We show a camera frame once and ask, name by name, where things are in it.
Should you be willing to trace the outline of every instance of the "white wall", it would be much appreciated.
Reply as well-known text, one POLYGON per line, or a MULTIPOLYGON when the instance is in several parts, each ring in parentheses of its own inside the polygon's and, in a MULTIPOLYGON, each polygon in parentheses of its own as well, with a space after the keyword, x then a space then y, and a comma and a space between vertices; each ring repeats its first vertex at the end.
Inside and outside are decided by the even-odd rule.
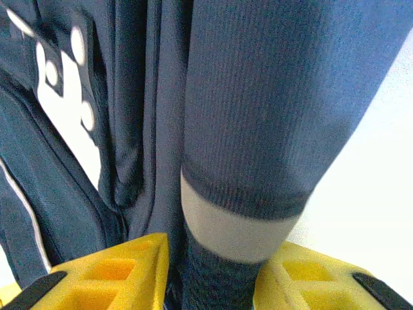
POLYGON ((413 304, 413 31, 289 240, 368 269, 413 304))

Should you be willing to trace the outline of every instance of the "yellow plastic object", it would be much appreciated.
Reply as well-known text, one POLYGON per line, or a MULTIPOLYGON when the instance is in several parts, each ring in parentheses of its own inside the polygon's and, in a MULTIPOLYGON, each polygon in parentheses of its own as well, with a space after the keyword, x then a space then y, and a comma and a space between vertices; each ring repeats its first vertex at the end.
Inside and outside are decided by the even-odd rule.
POLYGON ((352 273, 368 271, 284 242, 261 268, 255 310, 384 310, 352 273))
POLYGON ((0 288, 0 308, 12 301, 20 292, 21 288, 17 282, 0 288))
POLYGON ((67 275, 32 310, 162 310, 166 234, 151 234, 52 268, 67 275))

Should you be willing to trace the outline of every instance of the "white polka dot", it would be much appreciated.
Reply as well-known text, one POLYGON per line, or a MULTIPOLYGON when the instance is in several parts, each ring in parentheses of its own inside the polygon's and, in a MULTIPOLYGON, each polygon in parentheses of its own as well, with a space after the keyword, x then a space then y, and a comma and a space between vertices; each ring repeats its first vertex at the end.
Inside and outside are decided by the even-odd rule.
POLYGON ((83 125, 88 131, 92 131, 95 128, 95 116, 92 110, 92 106, 86 100, 82 102, 81 113, 83 125))
POLYGON ((59 79, 57 75, 57 69, 56 66, 50 60, 46 62, 46 77, 51 85, 57 85, 57 81, 59 79))
POLYGON ((13 22, 13 24, 18 27, 24 34, 34 37, 34 31, 30 28, 28 24, 26 24, 25 21, 23 21, 19 16, 17 16, 13 11, 6 9, 7 15, 10 18, 10 20, 13 22))
POLYGON ((85 40, 83 40, 82 30, 78 26, 72 28, 70 44, 77 64, 83 66, 86 61, 86 46, 85 40))

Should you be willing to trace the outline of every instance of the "white piping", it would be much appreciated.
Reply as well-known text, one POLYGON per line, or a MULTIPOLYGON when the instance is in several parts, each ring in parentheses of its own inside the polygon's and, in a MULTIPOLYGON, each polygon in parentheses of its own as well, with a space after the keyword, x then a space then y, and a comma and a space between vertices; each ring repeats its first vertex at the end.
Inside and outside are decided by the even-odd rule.
POLYGON ((20 199, 20 201, 23 204, 23 206, 25 207, 28 215, 30 216, 30 219, 32 221, 33 231, 34 231, 34 238, 35 238, 35 242, 36 242, 36 245, 37 245, 37 250, 39 251, 40 257, 43 261, 43 265, 45 266, 45 269, 46 269, 47 273, 49 273, 50 270, 52 269, 52 266, 50 265, 49 259, 47 258, 45 247, 44 247, 43 241, 41 239, 39 224, 36 220, 36 217, 35 217, 35 214, 32 210, 32 207, 30 206, 29 202, 27 201, 25 194, 19 188, 18 184, 13 180, 13 177, 8 173, 6 165, 5 165, 5 163, 3 162, 3 160, 1 158, 0 158, 0 167, 2 168, 2 170, 5 174, 7 183, 10 185, 12 190, 15 192, 17 197, 20 199))

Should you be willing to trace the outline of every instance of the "ribbed fabric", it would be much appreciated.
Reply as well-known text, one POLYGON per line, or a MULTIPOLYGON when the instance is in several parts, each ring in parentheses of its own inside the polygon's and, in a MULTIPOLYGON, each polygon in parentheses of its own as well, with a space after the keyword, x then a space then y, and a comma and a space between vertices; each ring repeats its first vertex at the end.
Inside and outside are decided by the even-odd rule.
POLYGON ((224 260, 188 233, 182 310, 251 310, 261 263, 224 260))
POLYGON ((238 214, 299 214, 412 22, 409 1, 196 1, 185 178, 238 214))

